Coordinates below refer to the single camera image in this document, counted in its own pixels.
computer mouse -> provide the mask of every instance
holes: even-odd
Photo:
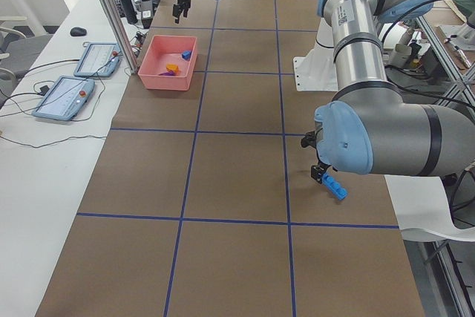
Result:
[[[82,27],[73,27],[69,34],[71,36],[85,36],[88,33],[86,29],[83,29]]]

pink plastic bin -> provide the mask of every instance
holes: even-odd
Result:
[[[197,38],[193,36],[156,35],[151,40],[139,69],[139,77],[147,89],[187,91],[190,88],[197,57]],[[190,60],[182,58],[183,51],[191,51]],[[167,64],[178,65],[175,76],[160,76]]]

metal pole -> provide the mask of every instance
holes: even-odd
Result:
[[[117,12],[114,0],[100,0],[102,9],[107,17],[109,24],[111,24],[112,31],[116,36],[116,40],[122,50],[122,55],[128,63],[132,73],[136,73],[138,69],[137,58],[132,51],[132,46],[128,41],[127,33],[122,25],[119,14]]]
[[[463,82],[472,85],[475,80],[475,65],[472,65],[463,76]]]
[[[445,92],[444,97],[455,99],[458,96],[461,96],[462,99],[468,104],[475,105],[475,95],[471,91],[470,87],[465,84],[465,80],[468,80],[467,77],[461,75],[458,67],[453,63],[452,59],[449,57],[447,52],[444,49],[444,46],[437,38],[436,33],[432,30],[432,27],[429,25],[428,21],[424,16],[417,18],[420,28],[424,31],[427,36],[430,45],[437,58],[439,59],[442,67],[447,72],[447,75],[452,80],[453,85]],[[473,75],[473,71],[468,72],[469,76]],[[448,106],[450,102],[447,100],[440,99],[436,104]],[[468,112],[475,119],[475,111],[472,108],[468,108]]]
[[[27,17],[27,23],[30,29],[33,31],[35,36],[46,35],[47,32],[43,27],[42,23],[39,21],[34,10],[25,0],[10,0],[12,5],[16,8],[19,15]]]
[[[345,19],[340,24],[340,6],[343,3],[347,7],[345,11],[352,14],[353,19],[349,21]],[[328,0],[325,6],[325,19],[328,13],[332,20],[339,90],[357,82],[386,81],[381,48],[376,42],[372,6],[376,6],[376,0]],[[354,38],[355,34],[357,36],[370,34],[368,36],[372,36],[373,41],[352,42],[352,36]]]

office chair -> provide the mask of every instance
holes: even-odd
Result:
[[[11,90],[31,68],[53,35],[26,37],[22,32],[2,27],[6,21],[24,21],[24,16],[0,16],[0,79],[11,82]],[[3,33],[17,35],[19,39],[4,43]]]

